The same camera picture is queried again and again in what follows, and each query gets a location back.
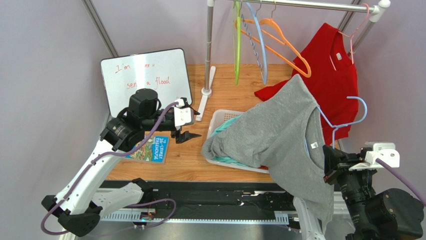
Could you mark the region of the metal clothes rack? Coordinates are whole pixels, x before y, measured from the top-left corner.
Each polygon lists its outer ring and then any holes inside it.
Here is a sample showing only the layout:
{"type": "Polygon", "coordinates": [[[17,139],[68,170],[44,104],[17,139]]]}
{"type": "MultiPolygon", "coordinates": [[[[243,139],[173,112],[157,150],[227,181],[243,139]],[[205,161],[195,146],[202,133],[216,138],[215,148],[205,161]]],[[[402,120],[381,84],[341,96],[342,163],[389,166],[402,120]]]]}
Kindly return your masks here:
{"type": "MultiPolygon", "coordinates": [[[[373,6],[362,6],[360,0],[353,0],[350,4],[340,3],[327,3],[306,0],[255,0],[254,3],[268,4],[275,6],[290,6],[301,7],[310,9],[323,9],[333,11],[344,11],[345,15],[340,21],[338,29],[344,31],[347,29],[349,23],[354,17],[355,13],[367,13],[367,23],[365,28],[360,32],[359,36],[354,42],[350,43],[351,51],[355,52],[366,35],[370,32],[371,28],[377,23],[385,11],[391,6],[391,1],[380,0],[373,6]]],[[[195,120],[200,122],[205,115],[206,107],[209,98],[212,95],[211,83],[213,83],[216,67],[211,65],[212,60],[212,40],[213,40],[213,16],[214,16],[214,0],[208,0],[207,5],[207,28],[206,28],[206,54],[205,54],[205,68],[204,68],[204,86],[201,89],[201,100],[198,107],[199,115],[195,120]]]]}

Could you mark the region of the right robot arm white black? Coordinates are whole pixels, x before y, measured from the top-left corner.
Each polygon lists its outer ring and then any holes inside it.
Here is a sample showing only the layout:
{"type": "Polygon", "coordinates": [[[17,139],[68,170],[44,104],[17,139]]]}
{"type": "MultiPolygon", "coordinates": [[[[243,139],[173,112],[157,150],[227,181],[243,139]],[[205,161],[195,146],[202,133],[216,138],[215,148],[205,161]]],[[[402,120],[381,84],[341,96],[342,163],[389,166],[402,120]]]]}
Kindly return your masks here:
{"type": "Polygon", "coordinates": [[[422,221],[426,201],[395,169],[400,166],[396,145],[386,141],[368,141],[360,153],[346,153],[323,146],[325,183],[337,185],[354,225],[347,240],[417,240],[423,234],[422,221]],[[376,193],[373,175],[386,169],[404,183],[411,193],[389,188],[376,193]]]}

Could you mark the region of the blue treehouse book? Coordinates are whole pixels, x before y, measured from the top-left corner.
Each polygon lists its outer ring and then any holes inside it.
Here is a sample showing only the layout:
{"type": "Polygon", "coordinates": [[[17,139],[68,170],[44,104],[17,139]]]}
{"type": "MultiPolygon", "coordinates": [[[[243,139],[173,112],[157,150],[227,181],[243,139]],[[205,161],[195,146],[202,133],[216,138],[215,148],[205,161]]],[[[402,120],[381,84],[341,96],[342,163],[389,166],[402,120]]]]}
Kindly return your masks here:
{"type": "Polygon", "coordinates": [[[138,151],[125,157],[125,160],[164,165],[170,143],[168,136],[154,135],[138,151]]]}

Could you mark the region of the light blue wire hanger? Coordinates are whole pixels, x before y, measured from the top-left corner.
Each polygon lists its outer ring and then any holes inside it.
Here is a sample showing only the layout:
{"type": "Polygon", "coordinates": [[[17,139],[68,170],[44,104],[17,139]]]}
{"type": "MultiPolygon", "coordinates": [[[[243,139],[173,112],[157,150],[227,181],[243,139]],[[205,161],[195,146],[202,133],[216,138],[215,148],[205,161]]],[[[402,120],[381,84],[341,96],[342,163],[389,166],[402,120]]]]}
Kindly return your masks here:
{"type": "Polygon", "coordinates": [[[327,125],[329,125],[333,129],[333,131],[332,131],[332,145],[331,145],[333,149],[336,149],[336,143],[335,143],[336,142],[336,132],[341,128],[345,128],[345,127],[349,127],[349,126],[361,123],[362,121],[364,121],[364,119],[366,118],[366,116],[368,114],[368,106],[367,106],[366,102],[361,97],[359,97],[359,96],[347,96],[346,98],[350,99],[350,100],[357,100],[362,104],[363,116],[361,117],[361,119],[355,120],[355,121],[352,121],[352,122],[348,122],[348,123],[335,125],[335,124],[332,124],[329,121],[329,119],[327,118],[325,113],[321,110],[321,107],[319,105],[316,107],[318,109],[320,115],[325,119],[327,125]]]}

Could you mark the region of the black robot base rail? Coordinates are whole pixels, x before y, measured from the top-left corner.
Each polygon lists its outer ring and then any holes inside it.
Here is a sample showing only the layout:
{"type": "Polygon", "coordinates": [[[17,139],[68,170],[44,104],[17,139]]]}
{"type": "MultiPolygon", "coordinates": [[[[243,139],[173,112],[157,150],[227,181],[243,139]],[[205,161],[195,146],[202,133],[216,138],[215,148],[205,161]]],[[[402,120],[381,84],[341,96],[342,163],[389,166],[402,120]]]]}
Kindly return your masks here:
{"type": "Polygon", "coordinates": [[[281,225],[299,230],[293,196],[275,183],[150,181],[149,207],[131,220],[281,225]]]}

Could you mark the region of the blue plastic notched hanger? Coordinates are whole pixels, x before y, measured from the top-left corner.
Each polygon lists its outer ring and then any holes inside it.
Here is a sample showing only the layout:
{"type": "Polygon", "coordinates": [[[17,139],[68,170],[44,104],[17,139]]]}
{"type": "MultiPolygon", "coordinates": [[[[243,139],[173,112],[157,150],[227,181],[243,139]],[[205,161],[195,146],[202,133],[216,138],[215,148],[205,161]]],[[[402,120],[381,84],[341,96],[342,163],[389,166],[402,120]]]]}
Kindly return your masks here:
{"type": "Polygon", "coordinates": [[[260,76],[262,79],[262,82],[264,85],[268,82],[268,61],[267,61],[267,55],[266,55],[266,45],[263,38],[263,32],[260,27],[260,21],[257,17],[256,11],[253,9],[252,5],[248,2],[244,2],[247,6],[251,16],[252,16],[252,23],[249,22],[249,19],[244,16],[243,13],[240,14],[240,22],[242,23],[243,30],[246,33],[246,36],[249,39],[249,43],[253,50],[253,55],[256,60],[256,64],[259,68],[260,76]],[[253,33],[250,31],[249,24],[252,24],[255,26],[255,30],[257,33],[257,37],[253,35],[253,33]]]}

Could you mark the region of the orange hanger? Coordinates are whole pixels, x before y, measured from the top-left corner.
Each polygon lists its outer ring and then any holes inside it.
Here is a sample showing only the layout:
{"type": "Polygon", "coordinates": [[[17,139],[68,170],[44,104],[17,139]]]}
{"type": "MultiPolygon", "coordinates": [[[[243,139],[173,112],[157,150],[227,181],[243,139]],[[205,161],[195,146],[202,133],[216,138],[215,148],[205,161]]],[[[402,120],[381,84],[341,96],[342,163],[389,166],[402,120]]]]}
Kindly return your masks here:
{"type": "MultiPolygon", "coordinates": [[[[241,14],[242,14],[242,12],[241,12],[242,5],[243,5],[242,3],[239,3],[241,14]]],[[[288,60],[286,57],[284,57],[283,55],[278,53],[276,50],[274,50],[273,48],[268,46],[265,43],[265,40],[263,39],[266,51],[268,50],[271,53],[275,54],[277,57],[282,59],[285,63],[287,63],[289,66],[291,66],[294,70],[296,70],[302,76],[307,77],[307,78],[311,77],[312,76],[312,70],[311,70],[311,67],[310,67],[308,61],[304,57],[302,57],[302,54],[298,50],[296,50],[296,48],[284,36],[282,29],[273,20],[273,18],[269,17],[269,18],[262,18],[262,19],[258,19],[258,20],[260,22],[260,27],[261,27],[261,30],[262,30],[262,33],[263,33],[263,38],[264,38],[264,36],[268,36],[268,37],[272,38],[273,40],[275,40],[277,43],[281,44],[282,46],[289,47],[291,49],[291,51],[302,61],[303,65],[305,67],[305,70],[303,70],[301,67],[296,66],[295,63],[288,60]]],[[[257,37],[256,27],[253,24],[249,24],[248,26],[249,26],[249,30],[252,32],[252,34],[255,37],[257,37]]],[[[240,27],[241,27],[240,36],[241,36],[241,41],[242,41],[242,35],[247,37],[247,34],[243,30],[243,24],[241,22],[240,22],[240,27]]]]}

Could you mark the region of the red t shirt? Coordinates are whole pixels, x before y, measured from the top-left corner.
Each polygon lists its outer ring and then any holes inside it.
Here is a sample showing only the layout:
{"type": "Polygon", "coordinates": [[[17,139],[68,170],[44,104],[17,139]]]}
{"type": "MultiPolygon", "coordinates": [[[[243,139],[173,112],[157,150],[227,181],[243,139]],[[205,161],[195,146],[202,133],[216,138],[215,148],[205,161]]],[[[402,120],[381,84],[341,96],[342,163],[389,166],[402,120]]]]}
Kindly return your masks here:
{"type": "Polygon", "coordinates": [[[299,131],[306,129],[310,114],[314,114],[314,135],[322,135],[324,144],[331,145],[347,138],[351,128],[334,131],[330,124],[352,123],[358,114],[357,69],[347,54],[343,35],[328,23],[318,29],[301,56],[293,60],[305,71],[303,59],[310,66],[310,77],[294,69],[291,78],[259,89],[254,95],[263,101],[262,108],[278,108],[284,114],[284,122],[299,131]]]}

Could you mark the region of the white dry-erase board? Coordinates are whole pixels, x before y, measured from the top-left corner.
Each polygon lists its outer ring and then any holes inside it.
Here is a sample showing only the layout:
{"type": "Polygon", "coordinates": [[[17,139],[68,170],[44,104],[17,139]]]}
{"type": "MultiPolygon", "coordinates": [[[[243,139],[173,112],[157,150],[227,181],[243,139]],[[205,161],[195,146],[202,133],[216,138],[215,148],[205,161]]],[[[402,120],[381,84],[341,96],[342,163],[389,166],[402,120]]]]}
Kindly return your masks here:
{"type": "Polygon", "coordinates": [[[155,90],[163,106],[180,98],[186,98],[189,104],[193,102],[182,48],[103,59],[100,70],[114,118],[129,106],[131,95],[139,89],[155,90]]]}

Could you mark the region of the green hanger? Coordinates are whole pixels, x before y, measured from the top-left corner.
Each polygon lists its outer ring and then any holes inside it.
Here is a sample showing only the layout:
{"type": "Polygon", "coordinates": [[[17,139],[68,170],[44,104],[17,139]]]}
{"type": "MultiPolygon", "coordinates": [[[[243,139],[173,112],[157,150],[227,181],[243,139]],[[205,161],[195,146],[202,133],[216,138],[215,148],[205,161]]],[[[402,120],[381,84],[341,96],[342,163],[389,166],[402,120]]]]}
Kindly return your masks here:
{"type": "Polygon", "coordinates": [[[234,22],[234,32],[233,32],[233,50],[234,50],[234,84],[237,86],[239,84],[240,78],[240,61],[241,61],[241,8],[240,4],[236,1],[233,2],[233,22],[234,22]]]}

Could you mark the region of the white plastic laundry basket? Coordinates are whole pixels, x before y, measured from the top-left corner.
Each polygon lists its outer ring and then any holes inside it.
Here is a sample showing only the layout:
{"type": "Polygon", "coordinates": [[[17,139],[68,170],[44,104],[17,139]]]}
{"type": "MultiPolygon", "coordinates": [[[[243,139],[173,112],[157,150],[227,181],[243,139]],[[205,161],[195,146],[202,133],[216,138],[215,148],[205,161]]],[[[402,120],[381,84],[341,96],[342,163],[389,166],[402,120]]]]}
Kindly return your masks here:
{"type": "MultiPolygon", "coordinates": [[[[236,110],[227,110],[227,109],[216,110],[213,113],[212,119],[211,119],[210,124],[209,124],[207,138],[210,138],[211,135],[213,134],[213,132],[218,127],[220,127],[223,123],[225,123],[225,122],[227,122],[227,121],[229,121],[233,118],[236,118],[243,113],[244,113],[243,111],[236,111],[236,110]]],[[[205,158],[205,160],[207,162],[211,163],[211,164],[222,166],[222,167],[240,169],[240,170],[257,172],[257,173],[262,173],[262,174],[269,174],[268,169],[254,168],[254,167],[251,167],[251,166],[240,165],[240,164],[236,164],[236,163],[221,162],[221,161],[217,161],[217,160],[214,160],[214,159],[208,159],[208,158],[205,158]]]]}

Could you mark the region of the teal t shirt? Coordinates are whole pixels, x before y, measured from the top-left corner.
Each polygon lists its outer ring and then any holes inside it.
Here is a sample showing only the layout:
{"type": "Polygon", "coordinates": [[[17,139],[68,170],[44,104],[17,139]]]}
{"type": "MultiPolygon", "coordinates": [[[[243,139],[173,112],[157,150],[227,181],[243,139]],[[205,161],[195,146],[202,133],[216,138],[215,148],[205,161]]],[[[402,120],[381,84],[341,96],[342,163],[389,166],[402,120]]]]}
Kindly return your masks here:
{"type": "MultiPolygon", "coordinates": [[[[219,127],[217,127],[213,133],[210,135],[211,137],[223,132],[224,130],[226,130],[229,126],[231,126],[238,118],[239,116],[233,117],[227,121],[225,121],[222,125],[220,125],[219,127]]],[[[241,162],[238,162],[237,160],[228,157],[228,156],[215,156],[212,158],[213,160],[217,161],[217,162],[221,162],[221,163],[226,163],[226,164],[234,164],[234,165],[238,165],[238,166],[243,166],[243,167],[247,167],[248,165],[243,164],[241,162]]]]}

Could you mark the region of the grey t shirt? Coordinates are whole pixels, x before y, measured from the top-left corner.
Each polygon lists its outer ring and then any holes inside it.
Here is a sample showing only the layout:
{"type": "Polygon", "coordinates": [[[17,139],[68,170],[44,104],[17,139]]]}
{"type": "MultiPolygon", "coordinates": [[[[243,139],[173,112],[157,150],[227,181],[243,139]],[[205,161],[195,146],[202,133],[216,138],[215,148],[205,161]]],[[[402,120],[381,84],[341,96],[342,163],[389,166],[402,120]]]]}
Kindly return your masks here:
{"type": "Polygon", "coordinates": [[[303,199],[324,227],[334,213],[334,189],[323,180],[325,156],[318,103],[299,75],[270,99],[241,114],[225,130],[206,139],[207,159],[229,157],[268,168],[270,177],[303,199]]]}

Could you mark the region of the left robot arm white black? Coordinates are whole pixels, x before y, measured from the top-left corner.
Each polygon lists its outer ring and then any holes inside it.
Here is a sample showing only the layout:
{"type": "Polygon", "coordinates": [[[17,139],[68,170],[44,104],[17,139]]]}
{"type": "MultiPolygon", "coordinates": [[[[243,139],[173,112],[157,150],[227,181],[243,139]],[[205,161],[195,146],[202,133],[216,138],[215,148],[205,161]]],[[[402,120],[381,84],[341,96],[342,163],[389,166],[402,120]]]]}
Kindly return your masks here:
{"type": "Polygon", "coordinates": [[[115,166],[143,147],[156,131],[169,131],[177,144],[196,138],[182,127],[192,125],[198,114],[185,97],[162,106],[155,90],[138,89],[128,106],[107,123],[74,178],[56,195],[44,197],[41,204],[47,215],[57,218],[64,234],[83,237],[113,212],[156,204],[152,187],[141,178],[105,194],[98,194],[98,189],[115,166]]]}

